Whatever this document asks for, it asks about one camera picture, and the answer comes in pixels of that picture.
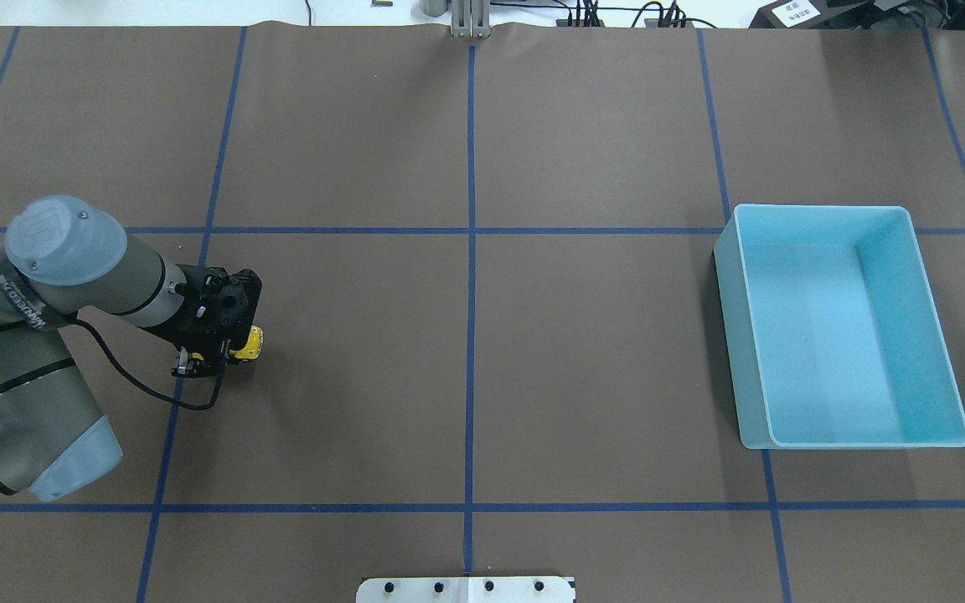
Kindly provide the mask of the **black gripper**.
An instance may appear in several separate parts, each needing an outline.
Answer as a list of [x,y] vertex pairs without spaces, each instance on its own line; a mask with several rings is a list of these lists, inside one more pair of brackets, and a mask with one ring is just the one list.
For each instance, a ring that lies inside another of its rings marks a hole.
[[166,290],[183,305],[166,321],[166,341],[178,351],[203,355],[208,365],[231,363],[229,352],[245,343],[254,324],[263,290],[252,270],[228,272],[221,267],[178,265],[183,275],[166,282]]

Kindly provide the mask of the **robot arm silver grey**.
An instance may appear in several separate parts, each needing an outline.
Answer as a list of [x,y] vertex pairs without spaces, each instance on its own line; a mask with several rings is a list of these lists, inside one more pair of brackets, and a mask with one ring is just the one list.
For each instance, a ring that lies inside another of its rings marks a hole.
[[166,260],[76,196],[30,203],[0,245],[0,503],[20,492],[53,503],[122,459],[111,421],[61,336],[65,327],[88,332],[131,385],[175,402],[129,374],[81,310],[172,344],[172,376],[214,379],[217,398],[226,368],[261,352],[263,331],[254,323],[261,290],[255,271]]

